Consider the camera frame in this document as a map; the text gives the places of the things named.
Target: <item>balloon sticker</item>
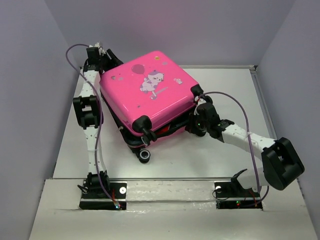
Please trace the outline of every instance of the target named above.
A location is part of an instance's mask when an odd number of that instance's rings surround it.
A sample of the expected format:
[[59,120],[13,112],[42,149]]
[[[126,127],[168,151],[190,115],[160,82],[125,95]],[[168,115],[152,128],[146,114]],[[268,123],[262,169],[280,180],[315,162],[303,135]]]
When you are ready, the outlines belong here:
[[145,73],[145,67],[143,65],[141,65],[141,64],[133,65],[131,70],[135,74],[144,74]]

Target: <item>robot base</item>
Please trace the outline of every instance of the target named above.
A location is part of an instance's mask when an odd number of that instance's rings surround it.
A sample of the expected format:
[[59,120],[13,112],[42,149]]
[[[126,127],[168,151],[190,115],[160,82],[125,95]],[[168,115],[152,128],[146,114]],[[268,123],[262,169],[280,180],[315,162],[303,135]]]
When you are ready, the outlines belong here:
[[82,192],[79,208],[82,210],[126,210],[127,183],[123,181],[110,182],[109,194],[119,202],[121,208],[117,209],[114,202],[101,190]]

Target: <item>white floor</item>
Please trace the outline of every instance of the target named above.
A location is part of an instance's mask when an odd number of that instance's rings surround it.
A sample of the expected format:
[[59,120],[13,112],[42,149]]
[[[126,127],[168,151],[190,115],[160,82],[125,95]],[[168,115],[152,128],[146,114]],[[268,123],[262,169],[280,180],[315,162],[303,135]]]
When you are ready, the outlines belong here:
[[[269,137],[266,112],[248,69],[186,71],[206,92],[222,91],[237,98],[247,111],[251,132]],[[236,103],[225,96],[212,98],[222,119],[245,126]],[[217,210],[212,180],[179,178],[231,177],[252,168],[248,153],[208,136],[183,133],[150,147],[152,159],[141,164],[123,142],[106,107],[103,113],[101,143],[109,176],[131,179],[127,210],[78,208],[81,193],[77,184],[87,176],[88,161],[83,131],[71,107],[54,176],[45,183],[30,240],[317,239],[296,181],[284,191],[272,188],[263,201],[263,211]],[[158,180],[141,180],[150,178]]]

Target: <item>robotic arm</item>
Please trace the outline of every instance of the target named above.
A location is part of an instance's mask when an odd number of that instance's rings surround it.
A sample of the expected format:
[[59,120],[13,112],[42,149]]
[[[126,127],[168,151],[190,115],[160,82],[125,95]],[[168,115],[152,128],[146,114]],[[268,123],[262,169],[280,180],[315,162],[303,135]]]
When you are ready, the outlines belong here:
[[[190,133],[209,133],[209,135],[227,144],[237,146],[250,153],[248,133],[234,122],[220,119],[212,101],[196,97],[197,106],[187,130]],[[284,190],[298,178],[305,168],[291,142],[282,137],[279,140],[249,133],[254,156],[262,161],[263,167],[257,169],[260,187],[272,186]],[[256,173],[244,169],[233,176],[234,182],[243,189],[255,189]]]

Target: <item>white circle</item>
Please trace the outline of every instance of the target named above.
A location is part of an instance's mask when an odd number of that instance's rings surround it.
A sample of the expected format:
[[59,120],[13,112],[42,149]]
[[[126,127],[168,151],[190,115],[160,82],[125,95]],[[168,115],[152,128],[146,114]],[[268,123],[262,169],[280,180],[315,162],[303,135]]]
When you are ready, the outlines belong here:
[[148,144],[146,144],[143,136],[141,137],[141,141],[143,142],[144,145],[148,146]]
[[120,187],[119,192],[120,192],[121,194],[125,194],[125,193],[127,192],[127,189],[126,189],[124,186],[122,186],[122,187]]
[[150,158],[150,152],[148,151],[148,150],[141,150],[140,151],[140,153],[139,153],[139,156],[140,156],[140,158],[142,158],[142,159],[148,159],[148,158]]

